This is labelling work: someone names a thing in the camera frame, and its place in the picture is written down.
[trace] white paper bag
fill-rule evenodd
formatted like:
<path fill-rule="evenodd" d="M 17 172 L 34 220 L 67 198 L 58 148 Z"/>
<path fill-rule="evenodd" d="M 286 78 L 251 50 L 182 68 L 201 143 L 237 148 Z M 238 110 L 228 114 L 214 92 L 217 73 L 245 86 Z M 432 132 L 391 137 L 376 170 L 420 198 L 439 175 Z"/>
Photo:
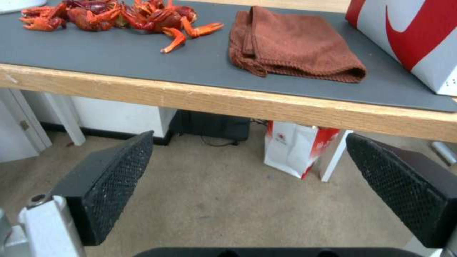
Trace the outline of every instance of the white paper bag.
<path fill-rule="evenodd" d="M 270 121 L 265 135 L 264 163 L 304 179 L 338 133 L 336 128 Z"/>

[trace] floor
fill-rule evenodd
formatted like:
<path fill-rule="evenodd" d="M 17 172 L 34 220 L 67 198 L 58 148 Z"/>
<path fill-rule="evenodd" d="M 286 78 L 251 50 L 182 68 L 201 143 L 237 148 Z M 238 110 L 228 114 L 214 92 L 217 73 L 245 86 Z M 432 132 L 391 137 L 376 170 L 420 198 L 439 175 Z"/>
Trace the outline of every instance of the floor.
<path fill-rule="evenodd" d="M 154 146 L 150 164 L 108 238 L 88 256 L 132 256 L 161 246 L 391 246 L 411 233 L 369 188 L 345 153 L 329 183 L 306 181 L 263 164 L 264 127 L 253 125 L 239 146 L 211 147 L 200 137 Z M 28 198 L 53 187 L 88 153 L 115 139 L 88 137 L 53 146 L 39 157 L 0 164 L 0 206 L 15 222 Z M 364 134 L 440 162 L 419 139 Z"/>

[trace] red swoosh logo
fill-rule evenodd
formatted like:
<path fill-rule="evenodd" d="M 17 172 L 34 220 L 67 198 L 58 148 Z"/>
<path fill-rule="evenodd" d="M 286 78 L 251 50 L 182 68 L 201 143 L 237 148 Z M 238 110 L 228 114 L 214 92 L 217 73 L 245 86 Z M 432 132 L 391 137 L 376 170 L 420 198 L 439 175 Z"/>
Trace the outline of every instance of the red swoosh logo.
<path fill-rule="evenodd" d="M 357 21 L 363 4 L 365 4 L 365 0 L 352 0 L 347 8 L 346 19 L 354 27 L 357 27 Z"/>
<path fill-rule="evenodd" d="M 393 52 L 411 69 L 438 46 L 457 26 L 456 0 L 425 0 L 404 32 L 395 31 L 386 6 L 386 32 Z"/>

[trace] baseboard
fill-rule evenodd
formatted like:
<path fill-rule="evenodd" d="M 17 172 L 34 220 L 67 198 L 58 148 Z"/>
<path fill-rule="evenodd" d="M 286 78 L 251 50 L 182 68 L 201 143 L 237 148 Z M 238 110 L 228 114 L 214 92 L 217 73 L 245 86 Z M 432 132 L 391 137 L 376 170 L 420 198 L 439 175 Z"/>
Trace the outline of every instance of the baseboard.
<path fill-rule="evenodd" d="M 61 124 L 48 123 L 48 122 L 40 122 L 40 123 L 44 130 L 66 132 L 64 126 Z M 114 132 L 114 131 L 108 131 L 108 130 L 103 130 L 103 129 L 94 129 L 94 128 L 91 128 L 91 129 L 90 128 L 81 128 L 81 131 L 86 136 L 104 137 L 104 138 L 112 138 L 112 139 L 126 140 L 126 139 L 136 136 L 136 134 L 131 134 L 131 133 Z M 163 137 L 163 138 L 154 137 L 153 138 L 154 145 L 168 145 L 168 143 L 170 142 L 172 137 L 173 137 L 173 133 L 171 131 L 168 131 L 167 134 L 165 135 L 165 137 Z"/>

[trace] crawfish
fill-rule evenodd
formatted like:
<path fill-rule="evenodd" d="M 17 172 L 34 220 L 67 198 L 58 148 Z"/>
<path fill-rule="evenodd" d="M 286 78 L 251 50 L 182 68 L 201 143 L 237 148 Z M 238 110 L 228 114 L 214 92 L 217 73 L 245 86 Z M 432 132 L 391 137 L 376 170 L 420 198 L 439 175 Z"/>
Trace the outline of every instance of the crawfish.
<path fill-rule="evenodd" d="M 132 8 L 122 5 L 121 15 L 135 29 L 173 37 L 173 42 L 160 50 L 162 53 L 169 53 L 186 42 L 181 29 L 191 38 L 196 38 L 223 27 L 222 23 L 210 23 L 194 28 L 192 23 L 197 20 L 197 13 L 191 7 L 174 5 L 173 0 L 168 0 L 167 6 L 163 5 L 162 0 L 135 0 Z"/>
<path fill-rule="evenodd" d="M 44 6 L 22 11 L 24 27 L 30 30 L 54 31 L 66 21 L 86 31 L 108 30 L 120 13 L 116 0 L 64 0 L 57 6 Z"/>

